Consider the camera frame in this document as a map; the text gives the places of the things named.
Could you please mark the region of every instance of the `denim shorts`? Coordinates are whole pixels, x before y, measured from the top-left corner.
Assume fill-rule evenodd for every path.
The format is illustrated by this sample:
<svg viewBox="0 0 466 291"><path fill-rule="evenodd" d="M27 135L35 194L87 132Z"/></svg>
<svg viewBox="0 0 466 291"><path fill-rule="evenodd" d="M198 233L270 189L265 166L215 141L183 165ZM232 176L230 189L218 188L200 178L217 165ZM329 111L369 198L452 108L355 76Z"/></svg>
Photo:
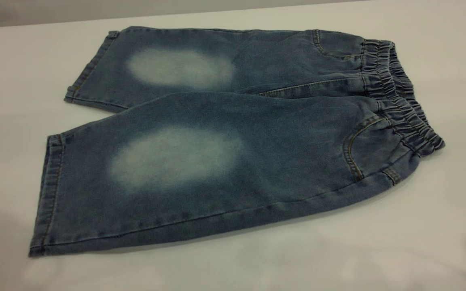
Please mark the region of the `denim shorts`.
<svg viewBox="0 0 466 291"><path fill-rule="evenodd" d="M444 146L387 40L129 27L48 137L29 256L188 240L351 205Z"/></svg>

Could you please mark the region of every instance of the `hem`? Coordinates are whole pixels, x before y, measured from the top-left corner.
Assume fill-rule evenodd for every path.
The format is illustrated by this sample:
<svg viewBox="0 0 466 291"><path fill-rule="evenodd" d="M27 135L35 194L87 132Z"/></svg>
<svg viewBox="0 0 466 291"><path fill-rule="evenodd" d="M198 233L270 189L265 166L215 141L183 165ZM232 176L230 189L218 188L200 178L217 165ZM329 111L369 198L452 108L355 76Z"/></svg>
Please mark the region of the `hem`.
<svg viewBox="0 0 466 291"><path fill-rule="evenodd" d="M388 40L365 40L362 45L361 74L366 91L379 101L382 114L404 143L420 156L445 147L445 142L429 125L416 101L413 84Z"/></svg>
<svg viewBox="0 0 466 291"><path fill-rule="evenodd" d="M61 136L48 136L34 235L30 243L30 246L40 245L41 247L31 247L28 253L30 257L44 255L44 244L50 232L55 205L57 204L57 191L59 189L63 154L64 146Z"/></svg>
<svg viewBox="0 0 466 291"><path fill-rule="evenodd" d="M93 59L91 59L89 64L85 66L84 70L81 72L79 77L76 78L76 81L73 83L73 85L68 87L68 91L66 92L66 98L64 98L64 101L70 101L71 103L73 103L73 101L76 99L75 97L78 95L78 90L84 84L91 72L96 68L98 62L102 59L102 57L104 57L105 53L107 52L111 44L114 42L114 40L118 37L118 35L120 35L119 31L109 32L103 44L98 49L96 55L93 57Z"/></svg>

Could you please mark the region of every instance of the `bleached spot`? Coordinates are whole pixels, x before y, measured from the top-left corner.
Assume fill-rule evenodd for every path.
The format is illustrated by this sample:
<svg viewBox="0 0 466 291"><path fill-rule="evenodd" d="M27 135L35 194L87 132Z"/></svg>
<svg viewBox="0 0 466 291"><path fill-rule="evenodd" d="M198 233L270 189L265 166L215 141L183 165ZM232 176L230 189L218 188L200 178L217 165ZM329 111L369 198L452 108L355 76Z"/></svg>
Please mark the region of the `bleached spot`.
<svg viewBox="0 0 466 291"><path fill-rule="evenodd" d="M225 175L237 164L241 149L236 135L165 127L119 149L111 159L109 176L131 190L176 188Z"/></svg>
<svg viewBox="0 0 466 291"><path fill-rule="evenodd" d="M196 90L228 86L235 72L229 59L189 49L148 48L132 55L127 66L132 75L144 83Z"/></svg>

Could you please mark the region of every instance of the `white surface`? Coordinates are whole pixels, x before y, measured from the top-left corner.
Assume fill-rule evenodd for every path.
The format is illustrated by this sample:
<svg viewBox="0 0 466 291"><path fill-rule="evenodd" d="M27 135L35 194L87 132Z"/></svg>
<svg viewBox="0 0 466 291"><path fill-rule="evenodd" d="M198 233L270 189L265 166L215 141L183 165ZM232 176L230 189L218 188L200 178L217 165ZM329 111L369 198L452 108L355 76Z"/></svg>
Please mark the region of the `white surface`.
<svg viewBox="0 0 466 291"><path fill-rule="evenodd" d="M466 0L386 0L0 28L0 291L466 290ZM109 30L337 30L396 42L447 147L355 206L168 245L28 259L46 136Z"/></svg>
<svg viewBox="0 0 466 291"><path fill-rule="evenodd" d="M0 26L361 0L0 0Z"/></svg>

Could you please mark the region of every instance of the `denim fabric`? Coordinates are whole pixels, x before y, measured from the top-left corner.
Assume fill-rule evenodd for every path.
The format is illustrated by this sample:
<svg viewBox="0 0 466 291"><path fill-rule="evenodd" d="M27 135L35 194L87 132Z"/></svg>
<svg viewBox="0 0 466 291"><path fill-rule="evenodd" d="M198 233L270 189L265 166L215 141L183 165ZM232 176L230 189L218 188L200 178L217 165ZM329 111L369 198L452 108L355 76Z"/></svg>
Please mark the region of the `denim fabric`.
<svg viewBox="0 0 466 291"><path fill-rule="evenodd" d="M48 137L29 256L167 243L333 210L444 146L390 41L310 31L110 32Z"/></svg>

